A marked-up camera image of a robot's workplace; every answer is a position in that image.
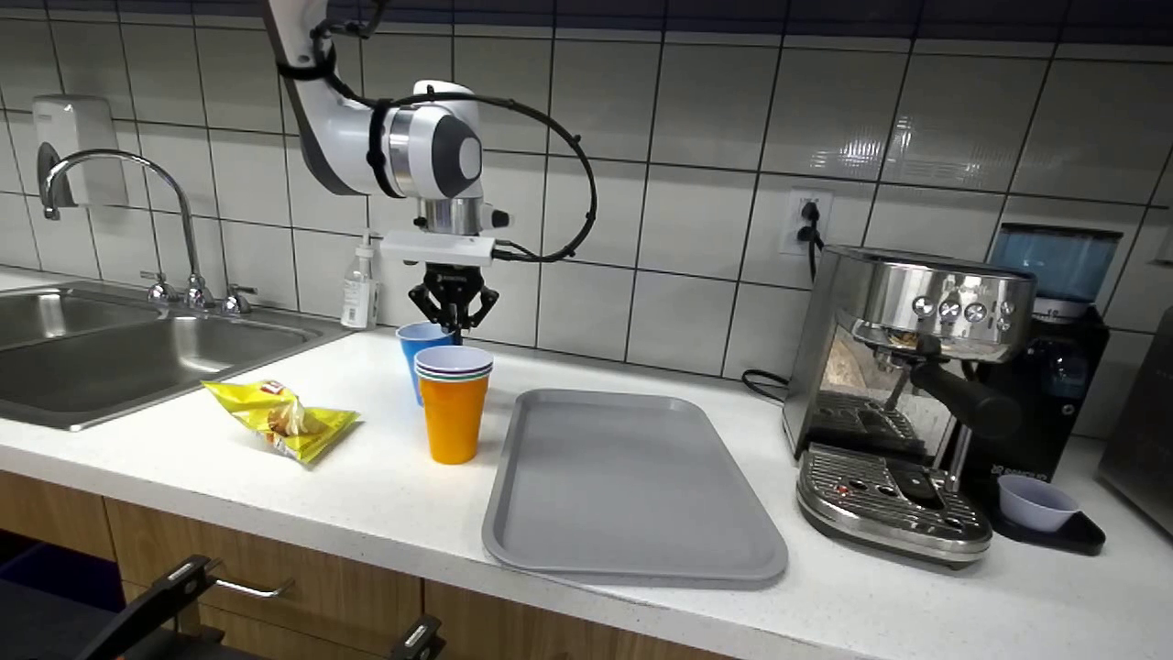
yellow snack bag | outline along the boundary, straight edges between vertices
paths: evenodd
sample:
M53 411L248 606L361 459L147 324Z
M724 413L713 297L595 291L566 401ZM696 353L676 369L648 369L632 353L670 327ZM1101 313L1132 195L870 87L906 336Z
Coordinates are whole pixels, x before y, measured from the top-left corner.
M356 411L300 406L297 391L280 382L207 382L207 387L231 417L300 464L316 464L361 423Z

gray tray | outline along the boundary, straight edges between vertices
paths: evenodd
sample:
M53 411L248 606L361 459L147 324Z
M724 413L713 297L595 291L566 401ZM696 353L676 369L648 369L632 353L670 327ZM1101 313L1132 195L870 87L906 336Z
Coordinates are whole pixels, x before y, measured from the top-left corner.
M603 584L769 587L786 539L699 406L534 387L483 516L490 557Z

white countertop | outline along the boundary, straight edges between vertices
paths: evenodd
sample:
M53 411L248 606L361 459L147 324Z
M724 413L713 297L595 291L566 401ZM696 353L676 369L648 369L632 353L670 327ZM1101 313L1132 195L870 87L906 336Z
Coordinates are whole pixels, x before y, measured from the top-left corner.
M863 554L796 510L782 406L736 386L498 353L483 442L470 464L426 456L421 411L390 332L356 332L245 379L280 379L363 426L300 469L189 391L87 434L0 423L0 469L242 529L349 560L628 627L727 655L1168 655L1173 549L1094 480L1076 447L1060 485L1107 530L1101 557L995 539L990 557L944 571ZM788 541L769 589L597 587L494 566L482 522L515 401L529 387L663 391L707 411Z

cabinet door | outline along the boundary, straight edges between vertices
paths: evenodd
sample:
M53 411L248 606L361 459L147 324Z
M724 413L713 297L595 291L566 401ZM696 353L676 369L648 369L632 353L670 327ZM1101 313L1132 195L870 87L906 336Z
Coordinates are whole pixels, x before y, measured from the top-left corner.
M297 644L297 637L316 637L361 655L385 655L418 618L421 580L126 503L105 503L105 516L129 595L138 595L190 554L222 560L218 577L224 580L263 589L280 587L284 595L277 596L248 596L224 587L202 596L207 615L222 612L263 624L263 633L255 629L255 637L292 633L263 650L318 655L311 644Z
M713 660L713 654L426 584L448 660Z
M114 557L102 499L87 492L0 472L0 529L79 554Z

cabinet handle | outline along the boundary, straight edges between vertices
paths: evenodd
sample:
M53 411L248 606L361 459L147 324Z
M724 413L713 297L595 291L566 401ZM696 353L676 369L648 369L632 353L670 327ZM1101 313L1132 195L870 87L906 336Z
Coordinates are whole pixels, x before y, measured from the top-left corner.
M285 589L285 587L248 587L248 584L234 584L234 580L218 580L218 587L256 596L256 600L277 600Z

